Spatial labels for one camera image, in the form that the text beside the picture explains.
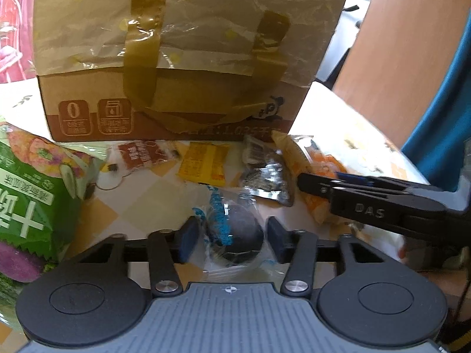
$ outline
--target table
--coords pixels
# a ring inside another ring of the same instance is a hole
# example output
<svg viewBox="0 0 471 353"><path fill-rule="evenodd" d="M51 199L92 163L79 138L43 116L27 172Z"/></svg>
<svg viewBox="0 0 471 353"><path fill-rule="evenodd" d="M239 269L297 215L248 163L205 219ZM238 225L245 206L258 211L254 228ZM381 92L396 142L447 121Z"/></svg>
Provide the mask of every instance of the table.
<svg viewBox="0 0 471 353"><path fill-rule="evenodd" d="M3 85L2 96L5 99L0 109L6 121L50 139L35 79ZM352 172L426 183L425 178L383 134L319 83L312 85L291 133L313 135L324 153L332 154ZM188 143L178 142L178 148L185 153ZM225 164L229 190L236 190L243 170L241 151L241 143L230 143ZM176 176L179 164L178 161L169 161L133 172L123 178L115 189L96 189L95 195L83 204L77 234L67 255L81 252L114 233L125 233L129 239L140 239L155 230L179 228L193 214L192 200L196 186ZM106 179L107 174L112 173L104 169L98 182ZM258 200L257 208L264 219L276 216L287 228L306 229L320 238L335 239L348 232L345 226L315 224L300 197L296 198L291 208L267 200ZM400 235L369 226L361 237L395 258L403 243ZM202 269L197 264L179 265L177 270L184 285L202 277ZM322 286L333 275L331 264L320 263L315 286ZM141 286L149 287L145 263L132 263L130 277ZM0 325L0 353L13 352L24 341L21 333Z"/></svg>

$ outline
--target gray plastic housing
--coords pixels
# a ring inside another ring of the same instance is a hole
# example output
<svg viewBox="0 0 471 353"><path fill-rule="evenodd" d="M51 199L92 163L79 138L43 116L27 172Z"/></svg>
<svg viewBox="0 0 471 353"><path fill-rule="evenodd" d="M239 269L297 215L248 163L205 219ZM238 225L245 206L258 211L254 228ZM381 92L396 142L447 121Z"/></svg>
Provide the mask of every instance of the gray plastic housing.
<svg viewBox="0 0 471 353"><path fill-rule="evenodd" d="M426 341L394 353L437 353ZM37 342L19 353L387 353L339 337L310 303L272 284L192 283L176 297L155 299L141 321L92 347L52 348Z"/></svg>

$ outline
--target metal screw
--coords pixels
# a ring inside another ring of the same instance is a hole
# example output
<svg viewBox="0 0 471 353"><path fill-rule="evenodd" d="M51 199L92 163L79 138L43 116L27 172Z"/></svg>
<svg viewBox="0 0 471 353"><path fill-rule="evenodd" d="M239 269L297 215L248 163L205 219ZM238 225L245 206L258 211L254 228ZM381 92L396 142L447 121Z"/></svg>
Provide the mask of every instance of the metal screw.
<svg viewBox="0 0 471 353"><path fill-rule="evenodd" d="M178 289L178 284L172 280L162 280L155 285L155 288L159 292L175 292Z"/></svg>
<svg viewBox="0 0 471 353"><path fill-rule="evenodd" d="M284 287L290 292L304 292L308 289L309 285L301 280L291 280L284 284Z"/></svg>

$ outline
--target panda logo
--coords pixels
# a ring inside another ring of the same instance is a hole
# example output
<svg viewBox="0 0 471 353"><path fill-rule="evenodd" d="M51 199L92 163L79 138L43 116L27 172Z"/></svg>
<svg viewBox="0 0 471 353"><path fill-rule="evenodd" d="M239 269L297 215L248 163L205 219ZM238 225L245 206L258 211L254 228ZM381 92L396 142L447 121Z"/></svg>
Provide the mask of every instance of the panda logo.
<svg viewBox="0 0 471 353"><path fill-rule="evenodd" d="M267 106L264 109L261 109L255 116L252 115L247 119L265 119L270 122L277 119L283 119L282 117L277 115L277 113L280 109L280 106L284 104L284 98L274 96L271 96L270 98L273 100L273 102L268 103Z"/></svg>

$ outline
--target packing tape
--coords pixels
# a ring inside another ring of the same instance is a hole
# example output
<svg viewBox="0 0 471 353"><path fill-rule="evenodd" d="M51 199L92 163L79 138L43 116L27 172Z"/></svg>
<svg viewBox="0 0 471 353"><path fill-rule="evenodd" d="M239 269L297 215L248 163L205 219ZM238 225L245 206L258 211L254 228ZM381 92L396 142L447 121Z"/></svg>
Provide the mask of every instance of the packing tape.
<svg viewBox="0 0 471 353"><path fill-rule="evenodd" d="M123 87L134 108L159 121L174 133L201 130L210 125L240 122L265 109L269 93L280 81L288 64L279 46L288 32L288 17L265 11L257 28L252 54L254 69L250 88L233 102L222 118L213 123L198 123L153 110L157 86L160 32L165 0L131 0L131 21L126 34Z"/></svg>
<svg viewBox="0 0 471 353"><path fill-rule="evenodd" d="M150 106L154 100L164 9L165 0L131 0L123 89L136 106Z"/></svg>

